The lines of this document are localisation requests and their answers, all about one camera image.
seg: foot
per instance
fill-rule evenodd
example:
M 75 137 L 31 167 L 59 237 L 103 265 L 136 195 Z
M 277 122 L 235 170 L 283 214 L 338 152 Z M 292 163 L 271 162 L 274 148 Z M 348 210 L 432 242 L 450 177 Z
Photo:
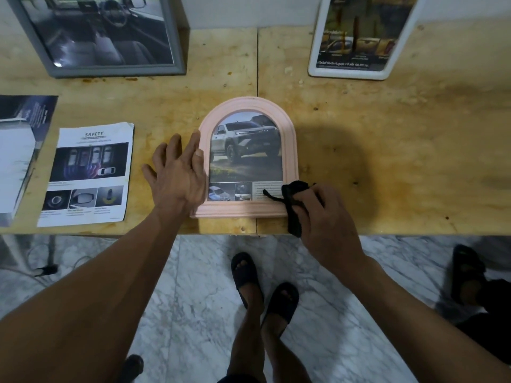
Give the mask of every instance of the foot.
M 470 270 L 474 270 L 474 268 L 468 264 L 463 264 L 461 266 L 461 271 L 463 273 L 468 272 Z M 477 293 L 482 288 L 482 283 L 478 280 L 470 280 L 465 281 L 461 284 L 461 289 L 459 293 L 459 297 L 461 298 L 461 301 L 465 305 L 474 305 L 474 306 L 480 306 L 479 303 L 476 301 Z
M 248 264 L 246 260 L 242 260 L 237 266 L 236 269 L 239 269 L 241 266 L 245 266 Z M 246 300 L 249 308 L 254 308 L 256 310 L 259 310 L 261 314 L 263 314 L 264 311 L 264 301 L 263 297 L 261 296 L 261 291 L 259 290 L 259 287 L 255 283 L 245 283 L 240 288 L 240 293 L 243 296 L 243 298 Z
M 283 290 L 281 291 L 281 294 L 292 301 L 292 298 L 287 291 Z M 280 315 L 276 313 L 269 313 L 264 320 L 264 324 L 261 330 L 267 334 L 272 334 L 278 337 L 284 331 L 287 325 L 287 321 L 284 320 Z

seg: forearm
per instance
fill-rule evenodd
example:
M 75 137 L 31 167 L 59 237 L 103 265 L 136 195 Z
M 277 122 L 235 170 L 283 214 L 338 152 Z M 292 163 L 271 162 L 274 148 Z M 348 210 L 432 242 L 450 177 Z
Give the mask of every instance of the forearm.
M 420 382 L 507 382 L 511 370 L 395 283 L 371 258 L 344 283 Z
M 118 372 L 183 215 L 152 212 L 0 321 L 0 381 L 106 381 Z

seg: steering wheel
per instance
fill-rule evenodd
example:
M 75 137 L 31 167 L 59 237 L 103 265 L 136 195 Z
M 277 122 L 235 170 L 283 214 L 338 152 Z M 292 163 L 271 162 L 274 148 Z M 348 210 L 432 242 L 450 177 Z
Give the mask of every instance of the steering wheel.
M 101 6 L 101 14 L 110 24 L 122 28 L 128 22 L 128 16 L 121 4 L 116 0 L 106 0 Z

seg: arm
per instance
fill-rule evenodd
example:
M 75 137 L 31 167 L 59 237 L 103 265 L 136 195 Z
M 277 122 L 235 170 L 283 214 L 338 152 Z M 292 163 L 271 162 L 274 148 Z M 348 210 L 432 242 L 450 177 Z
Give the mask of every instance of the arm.
M 116 381 L 177 231 L 204 201 L 195 132 L 174 135 L 143 166 L 155 207 L 107 250 L 0 321 L 0 381 Z
M 316 199 L 323 200 L 324 207 Z M 421 382 L 508 382 L 510 368 L 395 283 L 362 251 L 352 218 L 326 185 L 295 195 L 302 240 L 348 287 Z

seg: person's left hand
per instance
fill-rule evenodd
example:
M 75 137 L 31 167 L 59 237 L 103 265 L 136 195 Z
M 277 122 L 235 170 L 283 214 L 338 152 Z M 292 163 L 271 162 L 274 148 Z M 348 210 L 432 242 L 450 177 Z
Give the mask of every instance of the person's left hand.
M 174 134 L 168 145 L 162 143 L 154 151 L 155 169 L 147 164 L 142 166 L 155 210 L 163 220 L 186 217 L 205 200 L 207 177 L 199 141 L 200 132 L 195 130 L 183 152 L 181 135 Z

